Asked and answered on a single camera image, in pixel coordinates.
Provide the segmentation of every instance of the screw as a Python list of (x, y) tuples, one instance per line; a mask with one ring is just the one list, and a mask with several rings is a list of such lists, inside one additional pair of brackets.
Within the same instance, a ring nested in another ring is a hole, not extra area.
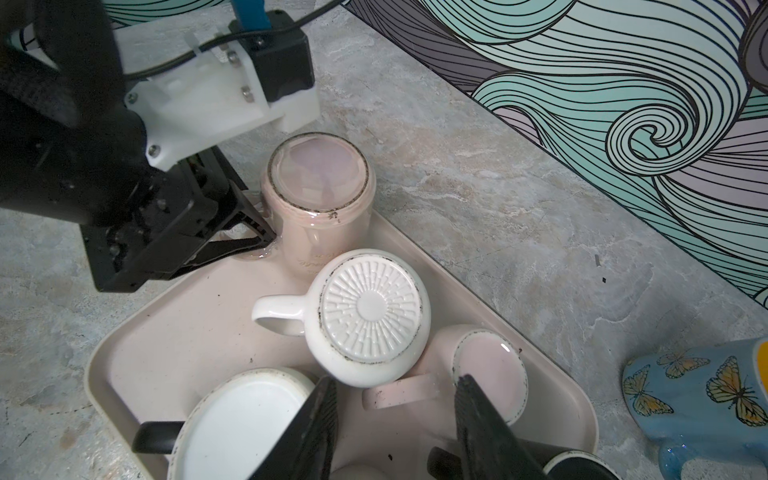
[(39, 138), (35, 138), (29, 142), (29, 148), (35, 153), (41, 153), (45, 149), (45, 144)]
[(255, 100), (253, 99), (253, 92), (250, 90), (250, 87), (242, 87), (240, 89), (243, 92), (243, 97), (245, 98), (245, 101), (252, 104)]
[(237, 56), (237, 52), (231, 51), (227, 54), (227, 60), (230, 61), (233, 67), (240, 67), (243, 63), (240, 61), (240, 57)]

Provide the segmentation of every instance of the pink tray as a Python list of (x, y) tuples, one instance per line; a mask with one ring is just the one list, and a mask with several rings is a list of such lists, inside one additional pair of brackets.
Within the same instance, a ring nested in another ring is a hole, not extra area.
[[(530, 392), (512, 427), (516, 435), (595, 450), (592, 404), (562, 369), (376, 212), (368, 247), (394, 253), (420, 275), (432, 304), (433, 332), (474, 323), (521, 349)], [(258, 261), (228, 258), (192, 272), (99, 343), (88, 364), (88, 396), (130, 445), (141, 422), (185, 420), (210, 390), (245, 370), (290, 366), (322, 375), (303, 338), (277, 335), (250, 320), (256, 298), (303, 294), (307, 286), (283, 270), (279, 254)], [(456, 445), (421, 432), (407, 409), (364, 411), (360, 389), (339, 389), (339, 422), (334, 468), (362, 463), (392, 480), (431, 478), (426, 458), (433, 446), (458, 452)], [(148, 478), (166, 477), (166, 457), (135, 457)]]

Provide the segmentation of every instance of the white mug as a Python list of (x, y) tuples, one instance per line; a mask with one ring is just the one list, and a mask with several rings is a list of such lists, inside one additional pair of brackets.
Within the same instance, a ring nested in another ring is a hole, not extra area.
[(398, 379), (421, 356), (431, 312), (426, 288), (403, 260), (362, 249), (333, 259), (306, 295), (272, 295), (253, 321), (304, 335), (317, 362), (340, 382), (366, 388)]
[(261, 177), (261, 197), (288, 268), (314, 276), (362, 247), (375, 192), (373, 168), (347, 140), (315, 132), (284, 141)]
[(528, 374), (518, 351), (504, 337), (476, 325), (444, 327), (429, 341), (405, 378), (362, 392), (366, 410), (405, 405), (435, 436), (456, 439), (455, 385), (471, 374), (507, 425), (528, 401)]

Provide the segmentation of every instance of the gray countertop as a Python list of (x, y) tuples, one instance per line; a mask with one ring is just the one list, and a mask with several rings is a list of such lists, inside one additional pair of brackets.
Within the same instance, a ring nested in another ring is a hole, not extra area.
[[(299, 14), (311, 0), (281, 2)], [(118, 31), (128, 71), (209, 38), (229, 5)], [(634, 356), (768, 334), (768, 312), (416, 60), (337, 9), (306, 28), (321, 118), (379, 179), (376, 208), (570, 374), (594, 403), (598, 454), (660, 478), (620, 391)], [(250, 185), (286, 138), (222, 145)], [(139, 478), (83, 390), (93, 348), (167, 283), (96, 293), (76, 225), (0, 210), (0, 478)], [(595, 261), (599, 257), (600, 265)], [(696, 460), (684, 478), (766, 478)]]

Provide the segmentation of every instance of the blue butterfly mug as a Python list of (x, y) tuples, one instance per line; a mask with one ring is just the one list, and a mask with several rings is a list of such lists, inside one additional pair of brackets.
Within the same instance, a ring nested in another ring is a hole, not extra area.
[(659, 444), (665, 480), (692, 458), (768, 468), (768, 337), (647, 355), (624, 368), (634, 421)]

